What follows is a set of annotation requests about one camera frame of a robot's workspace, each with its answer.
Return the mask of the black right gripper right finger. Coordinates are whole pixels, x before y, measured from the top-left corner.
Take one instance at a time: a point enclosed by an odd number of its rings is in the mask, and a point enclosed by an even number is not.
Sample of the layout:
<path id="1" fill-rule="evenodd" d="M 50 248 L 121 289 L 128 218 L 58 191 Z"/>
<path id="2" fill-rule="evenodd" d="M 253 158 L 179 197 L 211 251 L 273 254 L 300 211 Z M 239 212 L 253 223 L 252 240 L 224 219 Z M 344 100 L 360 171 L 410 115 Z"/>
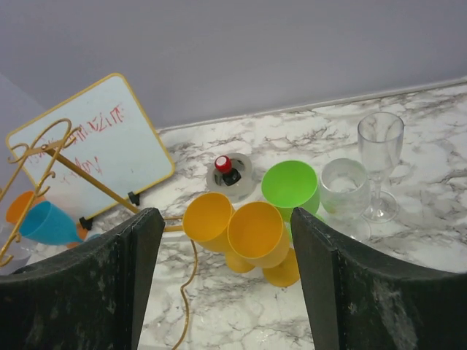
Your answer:
<path id="1" fill-rule="evenodd" d="M 302 208 L 291 232 L 316 349 L 464 349 L 466 275 L 396 259 Z"/>

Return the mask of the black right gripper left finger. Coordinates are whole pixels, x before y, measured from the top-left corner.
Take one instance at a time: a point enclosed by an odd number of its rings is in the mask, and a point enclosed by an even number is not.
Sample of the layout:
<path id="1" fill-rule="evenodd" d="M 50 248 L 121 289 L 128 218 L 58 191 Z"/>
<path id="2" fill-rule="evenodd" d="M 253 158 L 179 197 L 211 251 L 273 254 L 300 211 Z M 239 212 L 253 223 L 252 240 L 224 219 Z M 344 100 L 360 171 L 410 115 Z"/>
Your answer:
<path id="1" fill-rule="evenodd" d="M 137 349 L 165 222 L 156 208 L 1 277 L 2 349 Z"/>

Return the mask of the yellow plastic wine glass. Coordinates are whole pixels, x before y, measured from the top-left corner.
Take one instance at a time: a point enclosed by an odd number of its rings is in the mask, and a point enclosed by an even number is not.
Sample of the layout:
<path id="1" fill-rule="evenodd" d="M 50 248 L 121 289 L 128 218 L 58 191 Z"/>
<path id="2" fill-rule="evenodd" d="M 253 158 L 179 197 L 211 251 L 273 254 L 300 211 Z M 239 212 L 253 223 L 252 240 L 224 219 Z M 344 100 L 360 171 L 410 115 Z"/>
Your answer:
<path id="1" fill-rule="evenodd" d="M 246 262 L 259 267 L 268 283 L 289 287 L 299 278 L 296 252 L 278 209 L 256 201 L 240 207 L 231 217 L 228 242 Z"/>
<path id="2" fill-rule="evenodd" d="M 185 234 L 203 248 L 224 254 L 225 263 L 233 272 L 247 273 L 255 266 L 235 253 L 228 242 L 228 224 L 234 212 L 227 196 L 208 192 L 189 204 L 182 227 Z"/>

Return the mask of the green plastic wine glass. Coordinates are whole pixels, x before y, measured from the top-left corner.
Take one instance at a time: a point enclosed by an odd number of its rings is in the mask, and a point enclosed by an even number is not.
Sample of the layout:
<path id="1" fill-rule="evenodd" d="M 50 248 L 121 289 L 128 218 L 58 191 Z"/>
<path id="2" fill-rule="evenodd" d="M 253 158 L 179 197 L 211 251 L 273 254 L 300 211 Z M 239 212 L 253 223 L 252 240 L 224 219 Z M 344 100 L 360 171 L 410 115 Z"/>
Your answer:
<path id="1" fill-rule="evenodd" d="M 300 160 L 272 166 L 261 182 L 263 197 L 289 222 L 294 208 L 316 214 L 320 207 L 319 177 L 313 167 Z"/>

